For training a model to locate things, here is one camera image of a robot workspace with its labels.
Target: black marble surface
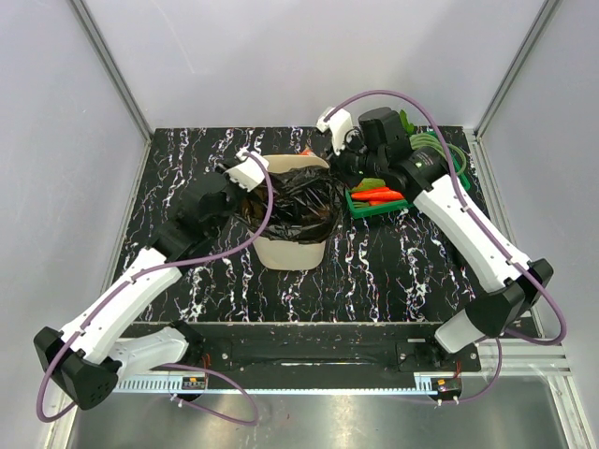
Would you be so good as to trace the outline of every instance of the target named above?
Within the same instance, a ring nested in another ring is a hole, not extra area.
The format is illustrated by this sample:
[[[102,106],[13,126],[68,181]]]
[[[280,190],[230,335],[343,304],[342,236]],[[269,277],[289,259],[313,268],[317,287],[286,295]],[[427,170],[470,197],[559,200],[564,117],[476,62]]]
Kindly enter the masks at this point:
[[[448,142],[468,152],[459,127]],[[115,276],[162,223],[173,194],[198,171],[240,149],[262,154],[322,154],[327,138],[313,128],[179,128],[156,130],[126,230]],[[474,165],[467,170],[475,203],[486,210]],[[218,253],[247,238],[232,220],[214,246]],[[250,248],[190,271],[139,317],[140,322],[406,322],[444,321],[481,288],[445,236],[416,209],[368,219],[346,210],[330,237],[325,260],[310,271],[264,268]]]

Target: white wall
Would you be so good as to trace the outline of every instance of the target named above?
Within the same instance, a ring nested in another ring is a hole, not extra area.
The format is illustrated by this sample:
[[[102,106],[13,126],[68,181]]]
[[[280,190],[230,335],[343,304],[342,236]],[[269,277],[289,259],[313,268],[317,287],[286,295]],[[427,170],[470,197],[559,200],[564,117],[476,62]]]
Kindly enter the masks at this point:
[[[483,139],[519,246],[555,267],[564,346],[599,437],[597,23],[596,0],[563,2]]]
[[[31,448],[33,337],[100,292],[143,141],[66,1],[0,2],[0,440]]]
[[[543,1],[87,3],[154,127],[314,124],[368,89],[474,126]]]

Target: white bracket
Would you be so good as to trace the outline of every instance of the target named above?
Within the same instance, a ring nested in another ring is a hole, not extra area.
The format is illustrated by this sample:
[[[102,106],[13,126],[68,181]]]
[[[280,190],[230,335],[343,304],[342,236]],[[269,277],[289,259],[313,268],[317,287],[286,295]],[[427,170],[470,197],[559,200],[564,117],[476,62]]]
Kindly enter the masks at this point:
[[[241,150],[238,152],[235,157],[242,161],[241,164],[230,168],[225,173],[233,182],[237,183],[248,192],[251,192],[264,181],[265,177],[258,162],[250,157],[247,157],[246,153],[246,150]],[[268,169],[269,161],[267,161],[257,152],[252,152],[252,155],[257,157],[257,159],[260,161],[260,164],[262,164],[264,168]]]
[[[339,109],[328,122],[325,122],[325,117],[331,111],[332,108],[327,108],[327,110],[323,112],[318,118],[318,122],[316,122],[316,128],[318,128],[318,131],[321,133],[330,130],[333,152],[338,156],[345,149],[345,136],[354,129],[354,124],[352,123],[351,114],[345,109]]]
[[[188,346],[181,332],[165,327],[145,337],[117,341],[110,349],[109,357],[122,363],[117,372],[122,380],[167,363],[177,363]]]

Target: orange object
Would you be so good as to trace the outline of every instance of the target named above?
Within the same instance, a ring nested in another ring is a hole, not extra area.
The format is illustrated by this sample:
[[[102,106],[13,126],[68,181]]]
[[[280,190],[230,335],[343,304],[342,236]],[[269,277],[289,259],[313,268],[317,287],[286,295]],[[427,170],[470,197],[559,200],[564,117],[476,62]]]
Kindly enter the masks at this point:
[[[381,191],[380,189],[372,189],[367,190],[366,192],[356,192],[352,194],[352,199],[355,199],[356,201],[398,201],[403,199],[403,195],[394,190]]]
[[[301,152],[299,155],[300,156],[315,156],[314,152],[312,151],[312,148],[310,148],[308,145],[306,145],[306,148],[304,149],[304,151]]]
[[[371,190],[364,190],[362,192],[354,192],[351,196],[352,199],[356,199],[358,200],[358,198],[356,198],[355,196],[359,196],[360,198],[363,198],[362,201],[364,199],[368,199],[368,198],[364,198],[364,196],[367,196],[369,194],[375,194],[376,192],[391,192],[391,189],[389,189],[388,187],[377,187],[375,189],[371,189]]]

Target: cable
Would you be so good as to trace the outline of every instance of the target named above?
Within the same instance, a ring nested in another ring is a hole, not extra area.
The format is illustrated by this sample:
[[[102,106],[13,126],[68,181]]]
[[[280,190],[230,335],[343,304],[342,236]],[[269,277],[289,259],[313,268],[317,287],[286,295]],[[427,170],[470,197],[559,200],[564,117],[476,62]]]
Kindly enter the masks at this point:
[[[493,374],[493,377],[491,378],[489,383],[482,390],[480,390],[475,395],[470,396],[469,398],[460,399],[459,402],[446,401],[446,402],[443,402],[443,404],[459,405],[459,404],[468,404],[470,402],[474,402],[475,400],[480,399],[483,396],[485,396],[491,390],[491,388],[497,383],[497,380],[499,379],[499,374],[502,372],[502,365],[504,363],[504,350],[502,348],[502,344],[499,341],[499,339],[495,339],[495,342],[497,343],[497,369],[495,370],[495,374]],[[418,399],[410,399],[410,398],[400,398],[400,399],[405,402],[409,402],[411,404],[419,404],[419,405],[431,404],[431,402],[429,400],[418,400]]]
[[[439,140],[435,136],[431,136],[430,134],[427,134],[427,133],[414,134],[410,137],[410,144],[412,145],[412,149],[414,149],[414,150],[417,150],[422,147],[431,147],[436,152],[441,154],[444,159],[446,159],[446,154],[443,151],[443,147],[441,146],[441,143],[439,143]],[[460,157],[460,160],[461,160],[460,169],[458,169],[458,171],[456,172],[456,176],[459,176],[464,171],[466,171],[466,167],[468,165],[468,160],[466,159],[466,153],[464,152],[464,150],[462,148],[457,147],[456,145],[453,145],[451,143],[447,144],[447,147],[449,147],[449,150],[453,150],[455,153],[457,153],[458,156]]]
[[[404,101],[407,101],[408,103],[410,103],[414,107],[416,107],[422,113],[422,115],[424,115],[424,117],[427,119],[427,121],[431,125],[431,128],[433,129],[433,131],[439,138],[439,142],[441,143],[441,146],[443,147],[443,151],[446,155],[446,160],[447,161],[451,160],[451,152],[449,151],[449,149],[447,147],[446,140],[443,137],[443,134],[441,134],[441,130],[439,129],[439,126],[437,125],[437,123],[434,121],[432,116],[424,109],[424,107],[420,103],[418,103],[414,98],[412,98],[406,94],[401,94],[399,92],[388,91],[388,90],[367,91],[367,92],[363,92],[361,94],[356,94],[350,98],[347,98],[339,106],[333,108],[327,114],[324,121],[328,122],[330,120],[330,118],[334,114],[336,114],[340,109],[343,109],[347,105],[349,105],[361,98],[364,98],[366,96],[370,96],[370,95],[394,96],[396,98],[400,98]],[[483,234],[485,234],[485,236],[487,236],[487,238],[495,246],[495,248],[497,248],[497,250],[502,254],[503,257],[505,257],[506,262],[509,264],[512,264],[512,262],[511,262],[512,254],[506,248],[504,248],[502,243],[499,240],[497,240],[495,238],[495,236],[493,236],[491,231],[485,226],[485,224],[480,220],[480,218],[478,218],[478,216],[475,214],[475,212],[473,210],[471,210],[469,207],[467,207],[468,203],[466,202],[466,198],[464,198],[464,196],[461,194],[460,181],[458,180],[458,176],[456,175],[456,168],[454,168],[453,164],[447,164],[447,166],[449,168],[449,177],[451,178],[451,184],[453,185],[453,190],[454,190],[456,197],[459,200],[461,206],[464,208],[464,210],[466,210],[468,215],[470,215],[470,218],[473,219],[473,221],[476,223],[476,225],[480,228],[480,230],[483,232]],[[567,334],[567,324],[565,322],[565,317],[563,316],[563,312],[560,309],[560,306],[558,306],[557,302],[555,301],[555,299],[553,299],[553,297],[546,290],[546,288],[537,279],[535,279],[534,276],[531,273],[529,273],[525,267],[523,267],[521,264],[519,264],[517,262],[513,263],[512,265],[547,300],[547,303],[549,304],[551,309],[553,309],[553,312],[555,313],[555,315],[558,318],[558,321],[560,322],[560,333],[553,340],[538,340],[538,339],[529,337],[527,335],[521,334],[520,332],[517,332],[516,330],[512,330],[512,329],[507,329],[505,332],[507,332],[508,334],[510,334],[514,337],[525,340],[529,343],[539,344],[541,346],[551,346],[554,344],[561,343]]]
[[[205,263],[208,263],[208,262],[212,262],[214,260],[218,260],[218,259],[223,258],[223,257],[228,257],[229,255],[237,253],[237,252],[239,252],[241,250],[244,250],[248,246],[250,246],[254,242],[254,240],[256,240],[260,236],[260,234],[262,234],[262,231],[264,231],[264,229],[266,228],[267,224],[269,223],[270,215],[272,214],[272,207],[273,207],[273,204],[274,204],[274,192],[273,192],[273,189],[272,189],[272,183],[270,181],[270,176],[269,176],[269,172],[267,171],[267,169],[264,166],[262,166],[262,164],[260,163],[259,159],[257,157],[255,157],[253,154],[251,154],[250,152],[248,152],[247,155],[248,155],[248,157],[250,157],[251,159],[253,159],[258,164],[258,166],[260,167],[260,170],[262,170],[262,173],[264,174],[264,177],[265,177],[267,191],[268,191],[268,196],[269,196],[269,204],[268,204],[268,206],[266,208],[266,213],[264,215],[264,220],[262,221],[262,224],[257,229],[257,231],[254,233],[254,235],[251,236],[248,240],[246,240],[241,245],[238,245],[235,248],[232,248],[230,250],[224,251],[224,252],[219,253],[219,254],[213,254],[213,255],[208,255],[208,256],[205,256],[205,257],[198,257],[198,258],[189,259],[189,260],[182,260],[182,261],[179,261],[179,262],[171,262],[171,263],[168,263],[168,264],[158,265],[156,267],[146,268],[146,269],[140,271],[138,274],[133,275],[131,277],[131,279],[133,281],[135,281],[139,277],[143,276],[144,274],[151,273],[151,272],[157,271],[159,269],[172,268],[172,267],[189,267],[189,266],[193,266],[193,265],[200,265],[200,264],[205,264]],[[121,293],[129,284],[130,284],[129,281],[122,282],[114,290],[112,290],[102,300],[102,302],[100,302],[98,304],[98,306],[89,314],[89,316],[87,316],[85,318],[85,320],[83,320],[83,322],[81,323],[81,331],[83,331],[85,329],[85,327],[89,326],[90,323],[92,322],[92,320],[94,320],[94,318],[97,317],[97,315],[102,311],[102,309],[104,309],[107,306],[107,304],[109,304],[113,299],[115,299],[119,295],[119,293]],[[42,378],[41,384],[39,386],[39,391],[37,392],[37,401],[36,401],[37,418],[41,422],[43,422],[43,423],[54,422],[57,419],[62,418],[73,407],[75,407],[75,402],[71,402],[62,411],[60,411],[59,413],[55,414],[54,416],[47,416],[44,413],[44,396],[46,395],[46,389],[48,388],[48,383],[50,382],[50,379],[51,379],[52,374],[54,373],[54,370],[56,369],[56,367],[58,366],[58,364],[62,361],[63,357],[66,354],[66,351],[73,345],[73,342],[80,335],[81,335],[81,332],[79,332],[79,331],[75,332],[75,333],[73,333],[73,335],[71,335],[71,337],[65,342],[65,344],[63,344],[62,348],[60,348],[60,350],[58,351],[58,353],[56,353],[56,355],[54,356],[54,358],[50,362],[48,368],[46,369],[46,372],[44,373],[44,377]],[[224,376],[224,375],[217,375],[216,371],[212,371],[212,372],[210,372],[210,374],[214,374],[215,376],[220,377],[221,379],[226,380],[231,385],[233,385],[236,388],[240,389],[240,387],[237,384],[235,384],[235,382],[233,382],[232,380],[228,379],[226,376]],[[255,408],[255,410],[257,410],[256,409],[256,405],[253,403],[253,401],[252,401],[252,406]]]
[[[237,388],[237,390],[239,390],[239,392],[250,402],[250,404],[252,405],[252,410],[254,411],[254,419],[252,421],[243,421],[241,419],[234,418],[232,416],[227,416],[226,414],[219,413],[219,412],[217,412],[217,411],[215,411],[213,409],[209,409],[209,408],[204,407],[202,405],[194,404],[193,402],[189,402],[189,401],[183,400],[183,399],[179,399],[179,404],[180,405],[186,405],[187,407],[191,407],[192,409],[196,409],[196,410],[200,410],[202,412],[209,413],[209,414],[211,414],[213,416],[216,416],[218,418],[224,419],[225,421],[228,421],[229,423],[239,424],[239,425],[242,425],[242,426],[257,426],[258,421],[260,419],[260,416],[259,416],[259,413],[258,413],[258,408],[256,406],[256,402],[252,399],[252,397],[250,395],[248,395],[247,391],[245,391],[243,389],[243,387],[241,387],[241,385],[237,384],[234,380],[226,377],[225,374],[222,374],[222,373],[220,373],[218,371],[213,371],[212,369],[190,367],[188,365],[180,365],[178,363],[167,363],[166,365],[163,365],[160,368],[187,369],[187,370],[204,372],[204,373],[210,374],[212,376],[220,377],[221,379],[223,379],[228,384],[230,384],[230,385],[234,386],[235,388]]]
[[[458,379],[460,377],[461,374],[461,360],[458,360],[456,362],[456,373],[454,374],[454,379]]]

